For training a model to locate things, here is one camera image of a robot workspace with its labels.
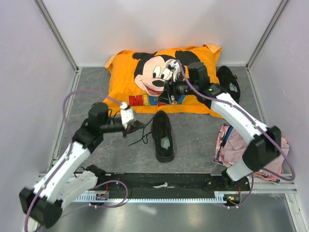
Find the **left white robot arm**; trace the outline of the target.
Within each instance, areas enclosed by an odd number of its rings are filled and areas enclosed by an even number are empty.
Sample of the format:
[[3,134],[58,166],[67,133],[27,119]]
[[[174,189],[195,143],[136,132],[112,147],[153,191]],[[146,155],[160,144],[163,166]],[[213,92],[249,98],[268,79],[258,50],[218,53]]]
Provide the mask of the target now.
[[135,118],[135,112],[126,102],[120,104],[120,116],[110,117],[103,102],[92,105],[88,117],[73,135],[70,144],[52,169],[32,188],[24,187],[19,200],[26,218],[45,228],[53,227],[63,210],[89,189],[101,190],[106,185],[104,171],[92,165],[71,183],[68,179],[102,143],[106,133],[122,133],[123,137],[145,124]]

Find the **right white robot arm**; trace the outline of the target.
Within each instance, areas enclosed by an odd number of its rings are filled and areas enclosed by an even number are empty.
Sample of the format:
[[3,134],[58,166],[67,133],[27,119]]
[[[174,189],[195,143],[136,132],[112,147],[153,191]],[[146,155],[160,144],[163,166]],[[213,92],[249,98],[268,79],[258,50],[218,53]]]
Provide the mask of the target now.
[[223,171],[222,187],[233,190],[243,177],[263,169],[280,156],[281,130],[268,127],[239,104],[218,83],[211,83],[207,68],[202,62],[189,64],[186,76],[179,60],[170,60],[167,69],[172,77],[164,85],[159,102],[172,104],[182,95],[196,96],[197,100],[222,116],[240,133],[247,148],[242,158]]

